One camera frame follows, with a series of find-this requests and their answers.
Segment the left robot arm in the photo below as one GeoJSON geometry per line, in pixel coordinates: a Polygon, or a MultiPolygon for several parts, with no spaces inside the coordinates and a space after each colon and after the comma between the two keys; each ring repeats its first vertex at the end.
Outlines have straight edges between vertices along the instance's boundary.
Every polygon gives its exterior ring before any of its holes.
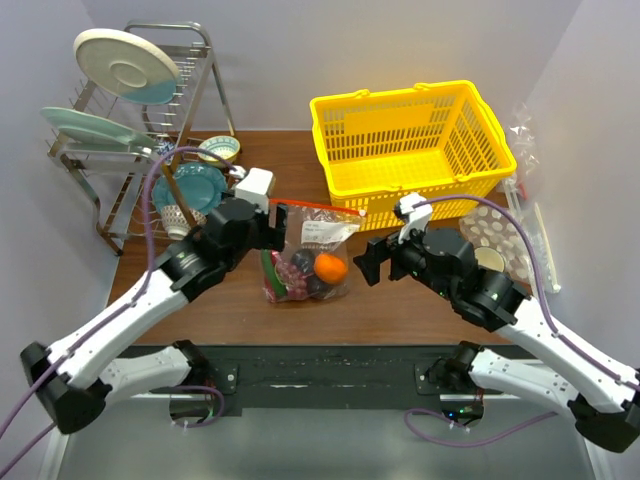
{"type": "Polygon", "coordinates": [[[152,326],[220,284],[251,250],[281,251],[288,208],[229,197],[202,226],[171,244],[123,296],[65,338],[20,354],[29,384],[55,427],[80,431],[112,404],[150,390],[196,392],[211,367],[187,340],[137,358],[121,353],[152,326]]]}

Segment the dark eggplant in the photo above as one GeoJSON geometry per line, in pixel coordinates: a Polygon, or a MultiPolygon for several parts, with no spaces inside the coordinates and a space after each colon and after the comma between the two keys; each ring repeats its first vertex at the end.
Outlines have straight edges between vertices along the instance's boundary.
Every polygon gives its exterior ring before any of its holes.
{"type": "Polygon", "coordinates": [[[309,297],[324,299],[332,290],[332,287],[316,275],[306,278],[306,291],[309,297]]]}

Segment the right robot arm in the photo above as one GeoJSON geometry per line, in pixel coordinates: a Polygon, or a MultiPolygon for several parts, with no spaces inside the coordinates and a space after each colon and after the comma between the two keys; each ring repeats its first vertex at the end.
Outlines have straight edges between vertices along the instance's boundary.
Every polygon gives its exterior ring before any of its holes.
{"type": "Polygon", "coordinates": [[[454,229],[394,233],[368,241],[354,263],[368,285],[390,264],[390,279],[406,276],[449,301],[463,320],[510,340],[542,361],[541,369],[463,341],[425,378],[459,393],[495,390],[535,402],[573,420],[591,443],[614,453],[639,437],[639,372],[545,319],[539,300],[507,274],[480,266],[470,242],[454,229]]]}

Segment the clear zip top bag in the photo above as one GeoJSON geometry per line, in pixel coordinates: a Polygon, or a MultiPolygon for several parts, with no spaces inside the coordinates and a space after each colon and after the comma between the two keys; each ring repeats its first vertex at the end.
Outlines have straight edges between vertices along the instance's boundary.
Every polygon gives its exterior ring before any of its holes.
{"type": "Polygon", "coordinates": [[[346,295],[346,242],[360,231],[366,212],[288,199],[272,199],[270,206],[272,212],[284,206],[287,219],[283,249],[259,254],[268,301],[325,301],[346,295]]]}

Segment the red grape bunch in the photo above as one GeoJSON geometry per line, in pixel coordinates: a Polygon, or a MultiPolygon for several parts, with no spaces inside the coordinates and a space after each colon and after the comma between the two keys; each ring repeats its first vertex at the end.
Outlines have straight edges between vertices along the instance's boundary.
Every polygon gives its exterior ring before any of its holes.
{"type": "Polygon", "coordinates": [[[310,297],[308,279],[313,275],[313,269],[300,269],[282,261],[276,264],[275,273],[285,287],[286,300],[301,301],[310,297]]]}

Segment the green chili pepper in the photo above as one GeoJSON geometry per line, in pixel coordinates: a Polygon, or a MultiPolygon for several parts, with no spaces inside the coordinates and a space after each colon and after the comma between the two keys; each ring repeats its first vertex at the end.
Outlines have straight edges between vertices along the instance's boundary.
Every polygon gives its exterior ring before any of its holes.
{"type": "Polygon", "coordinates": [[[260,251],[260,261],[261,261],[261,266],[262,266],[263,271],[264,271],[265,280],[269,279],[271,281],[279,281],[279,282],[281,282],[280,279],[278,278],[277,273],[276,273],[275,265],[273,263],[272,254],[271,254],[270,250],[261,250],[260,251]]]}

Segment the orange fruit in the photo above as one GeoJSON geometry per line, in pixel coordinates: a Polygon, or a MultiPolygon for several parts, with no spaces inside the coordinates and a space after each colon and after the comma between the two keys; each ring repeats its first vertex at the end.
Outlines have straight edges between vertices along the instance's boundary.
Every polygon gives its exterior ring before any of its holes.
{"type": "Polygon", "coordinates": [[[314,261],[314,273],[323,282],[338,285],[346,279],[348,267],[341,258],[329,253],[321,253],[314,261]]]}

